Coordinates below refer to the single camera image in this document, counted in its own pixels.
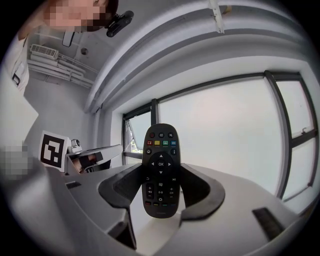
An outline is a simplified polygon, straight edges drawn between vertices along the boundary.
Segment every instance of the remote control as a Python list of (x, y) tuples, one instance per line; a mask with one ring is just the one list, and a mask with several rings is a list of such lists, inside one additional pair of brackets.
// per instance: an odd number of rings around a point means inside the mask
[(176, 129), (166, 123), (152, 125), (143, 145), (143, 206), (151, 217), (172, 217), (180, 195), (180, 144)]

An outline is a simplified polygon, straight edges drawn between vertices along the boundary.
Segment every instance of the black slot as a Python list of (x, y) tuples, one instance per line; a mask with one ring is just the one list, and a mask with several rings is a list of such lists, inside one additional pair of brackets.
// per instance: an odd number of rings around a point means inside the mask
[(260, 208), (252, 210), (255, 218), (259, 222), (261, 228), (263, 229), (265, 235), (268, 237), (269, 241), (276, 238), (282, 231), (284, 227), (279, 223), (279, 221), (273, 216), (273, 214), (267, 208)]
[(67, 183), (65, 185), (69, 190), (81, 186), (81, 184), (77, 181), (72, 181), (72, 182)]

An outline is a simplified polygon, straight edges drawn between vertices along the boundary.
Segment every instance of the window pane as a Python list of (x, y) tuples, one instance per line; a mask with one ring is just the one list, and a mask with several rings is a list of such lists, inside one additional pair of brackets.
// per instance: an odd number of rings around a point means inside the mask
[(283, 198), (287, 198), (305, 188), (311, 178), (316, 149), (316, 139), (292, 149), (290, 175)]
[(312, 116), (307, 98), (299, 81), (276, 82), (288, 111), (292, 137), (302, 133), (303, 128), (308, 132), (313, 129)]
[(133, 135), (133, 139), (138, 150), (144, 148), (144, 140), (146, 132), (151, 126), (151, 113), (138, 115), (129, 120), (129, 126)]
[(127, 165), (142, 163), (142, 159), (132, 158), (128, 156), (125, 157), (125, 161)]
[(256, 182), (271, 193), (281, 169), (277, 105), (263, 79), (231, 83), (159, 105), (179, 135), (181, 162)]

